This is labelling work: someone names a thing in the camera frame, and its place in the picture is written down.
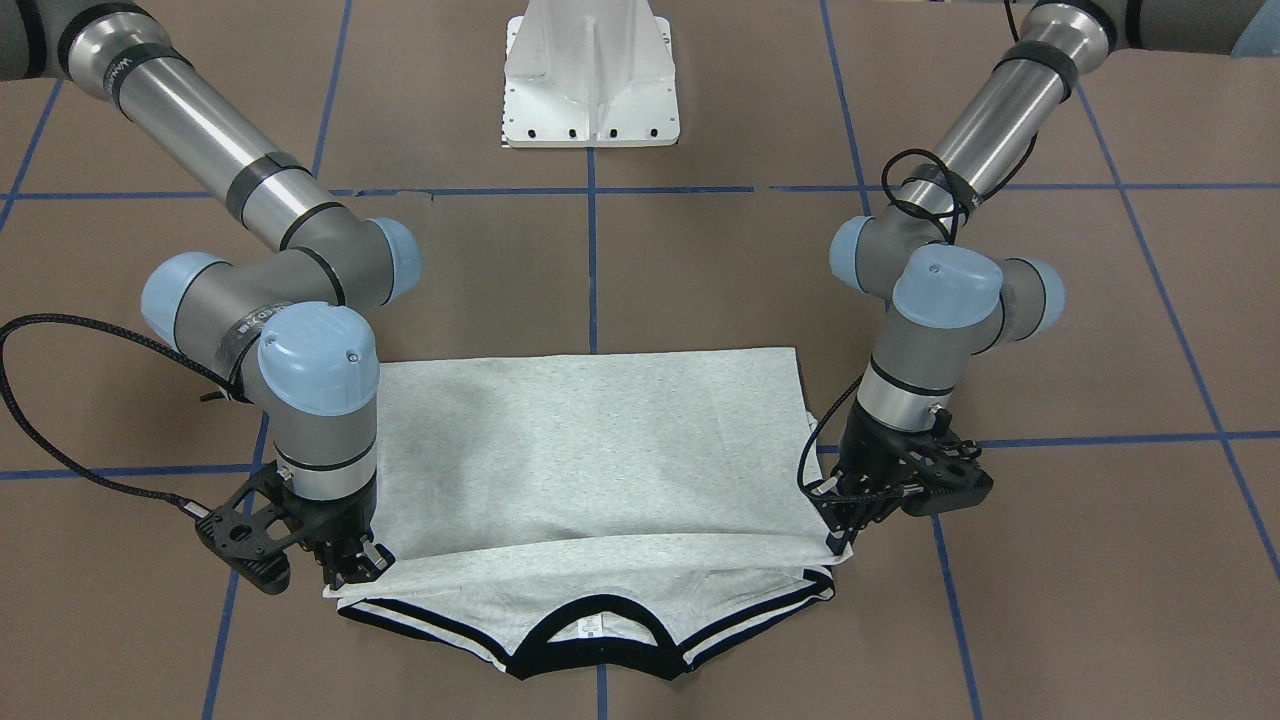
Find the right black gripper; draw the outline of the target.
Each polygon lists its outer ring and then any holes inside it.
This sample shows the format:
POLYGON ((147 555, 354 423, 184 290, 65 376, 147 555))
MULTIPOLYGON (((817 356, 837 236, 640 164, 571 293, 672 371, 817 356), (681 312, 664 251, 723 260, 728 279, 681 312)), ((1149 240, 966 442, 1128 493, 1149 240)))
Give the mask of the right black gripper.
POLYGON ((285 525, 305 550, 317 555, 329 591, 357 582, 375 582, 396 556, 372 533, 378 506, 375 489, 358 489, 342 498, 305 498, 291 489, 282 492, 285 525))

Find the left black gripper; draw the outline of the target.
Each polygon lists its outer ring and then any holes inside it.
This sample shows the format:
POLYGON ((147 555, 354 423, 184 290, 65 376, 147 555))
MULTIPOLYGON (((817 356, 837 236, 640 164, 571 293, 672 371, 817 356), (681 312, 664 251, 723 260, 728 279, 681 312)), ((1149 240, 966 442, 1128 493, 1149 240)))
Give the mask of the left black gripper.
POLYGON ((934 439, 928 433, 896 430, 854 406, 838 446, 835 488, 817 492, 831 553, 842 556, 851 544, 851 530, 897 510, 927 516, 931 492, 925 487, 933 477, 927 466, 934 460, 934 439))

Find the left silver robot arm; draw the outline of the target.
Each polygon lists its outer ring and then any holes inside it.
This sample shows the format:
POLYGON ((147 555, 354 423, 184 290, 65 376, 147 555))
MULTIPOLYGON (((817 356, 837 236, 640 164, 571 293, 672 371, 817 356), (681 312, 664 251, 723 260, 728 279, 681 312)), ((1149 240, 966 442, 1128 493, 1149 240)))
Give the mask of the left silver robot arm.
POLYGON ((832 477, 800 482, 833 555, 895 512, 969 509, 992 489, 980 446, 957 434, 948 404, 972 356, 1047 331, 1065 288, 1044 263, 996 260, 957 236, 1116 45, 1114 15, 1098 3, 1037 3, 937 149, 901 151, 919 164, 900 186, 882 172, 887 208, 836 232, 829 269, 884 301, 886 319, 867 369, 842 396, 851 409, 832 477))

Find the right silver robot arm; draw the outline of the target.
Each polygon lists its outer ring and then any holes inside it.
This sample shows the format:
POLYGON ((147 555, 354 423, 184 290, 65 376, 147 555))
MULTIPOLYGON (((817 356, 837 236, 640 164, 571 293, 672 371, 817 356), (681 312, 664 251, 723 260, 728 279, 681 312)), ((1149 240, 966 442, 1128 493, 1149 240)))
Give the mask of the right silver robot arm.
POLYGON ((314 555, 326 585, 376 580, 394 561, 372 532, 380 364, 365 313, 412 290, 422 255, 387 218, 362 220, 246 119, 132 1, 5 1, 3 78, 65 79, 115 108, 173 156, 271 255, 237 266, 207 252, 163 263, 141 297, 151 338, 91 318, 19 316, 115 334, 214 382, 270 418, 276 457, 228 501, 109 480, 40 434, 10 386, 3 401, 45 452, 87 480, 168 503, 204 546, 261 592, 291 582, 287 551, 314 555))

